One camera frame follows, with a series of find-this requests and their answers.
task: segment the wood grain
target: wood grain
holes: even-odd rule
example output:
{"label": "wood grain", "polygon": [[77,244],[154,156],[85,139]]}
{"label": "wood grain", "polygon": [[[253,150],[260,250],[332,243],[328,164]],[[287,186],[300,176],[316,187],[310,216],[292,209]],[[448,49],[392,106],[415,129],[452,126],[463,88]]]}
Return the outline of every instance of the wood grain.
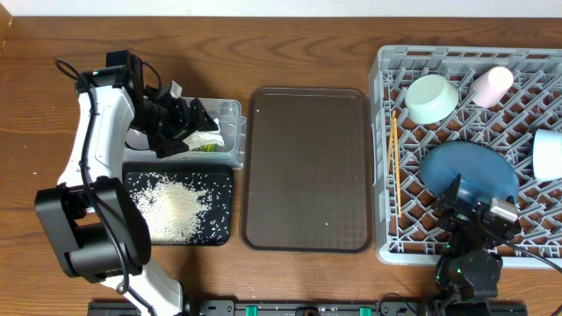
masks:
{"label": "wood grain", "polygon": [[0,4],[0,58],[2,58],[2,51],[4,50],[8,30],[10,30],[11,21],[11,14]]}
{"label": "wood grain", "polygon": [[[383,45],[562,47],[559,19],[449,18],[15,18],[0,62],[0,313],[85,314],[88,302],[119,298],[63,275],[35,215],[39,189],[67,163],[78,121],[63,57],[86,70],[128,48],[176,80],[185,96],[242,102],[265,86],[349,87],[367,92]],[[154,77],[147,75],[155,83]],[[434,292],[432,267],[388,266],[373,246],[360,255],[257,252],[239,238],[242,173],[236,173],[231,238],[221,247],[154,247],[154,257],[195,298],[376,301],[387,292]],[[500,298],[531,315],[560,302],[550,270],[505,269]]]}

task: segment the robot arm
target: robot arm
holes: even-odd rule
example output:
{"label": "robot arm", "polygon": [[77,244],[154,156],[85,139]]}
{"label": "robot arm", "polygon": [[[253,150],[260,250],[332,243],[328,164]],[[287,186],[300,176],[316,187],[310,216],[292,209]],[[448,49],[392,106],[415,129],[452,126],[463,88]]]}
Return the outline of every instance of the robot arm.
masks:
{"label": "robot arm", "polygon": [[[107,54],[106,68],[82,73],[76,83],[80,121],[72,154],[58,185],[40,190],[35,205],[67,276],[117,289],[125,264],[129,288],[124,295],[142,315],[177,315],[184,310],[181,284],[150,258],[147,223],[123,187],[126,133],[129,128],[145,133],[149,149],[163,158],[189,150],[183,139],[191,133],[217,126],[198,99],[187,104],[180,97],[176,83],[165,89],[160,83],[158,89],[145,87],[143,64],[128,51],[113,52]],[[96,103],[93,120],[90,92]],[[84,146],[88,148],[83,163]],[[104,220],[78,225],[76,220],[92,206]]]}
{"label": "robot arm", "polygon": [[439,293],[421,305],[418,315],[456,315],[459,308],[462,314],[490,315],[487,300],[498,296],[503,261],[486,251],[499,244],[484,232],[509,241],[521,232],[513,197],[506,201],[494,197],[473,207],[458,198],[461,176],[433,205],[441,213],[438,226],[450,238],[436,265]]}

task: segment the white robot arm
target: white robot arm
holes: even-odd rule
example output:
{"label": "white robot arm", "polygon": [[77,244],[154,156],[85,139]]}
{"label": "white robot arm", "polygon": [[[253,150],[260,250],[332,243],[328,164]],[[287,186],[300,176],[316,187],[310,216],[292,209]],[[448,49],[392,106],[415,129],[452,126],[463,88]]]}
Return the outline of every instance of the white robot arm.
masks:
{"label": "white robot arm", "polygon": [[[146,63],[128,51],[108,53],[106,68],[81,74],[61,63],[77,80],[80,121],[57,187],[38,191],[35,200],[59,264],[69,277],[118,290],[142,315],[182,315],[182,286],[150,258],[147,223],[122,184],[126,133],[145,133],[162,158],[189,150],[183,139],[191,133],[217,126],[198,99],[187,104],[180,97],[176,83],[145,87]],[[76,219],[92,210],[100,223],[79,226]]]}

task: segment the white cup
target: white cup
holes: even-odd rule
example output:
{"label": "white cup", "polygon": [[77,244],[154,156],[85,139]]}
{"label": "white cup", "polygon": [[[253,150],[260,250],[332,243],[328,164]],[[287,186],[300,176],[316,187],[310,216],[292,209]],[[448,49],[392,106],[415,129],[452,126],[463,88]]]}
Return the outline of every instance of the white cup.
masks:
{"label": "white cup", "polygon": [[500,102],[513,81],[511,70],[502,66],[494,67],[472,83],[470,92],[476,91],[472,101],[484,108],[492,107]]}
{"label": "white cup", "polygon": [[540,181],[562,178],[562,133],[537,130],[533,144],[533,173]]}

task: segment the brown tray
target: brown tray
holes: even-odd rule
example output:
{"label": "brown tray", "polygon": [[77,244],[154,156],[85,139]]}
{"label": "brown tray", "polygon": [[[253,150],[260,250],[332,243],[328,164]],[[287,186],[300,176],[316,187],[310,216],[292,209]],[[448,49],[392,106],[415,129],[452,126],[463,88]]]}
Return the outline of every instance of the brown tray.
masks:
{"label": "brown tray", "polygon": [[249,109],[241,237],[259,250],[357,253],[372,240],[369,102],[262,88]]}

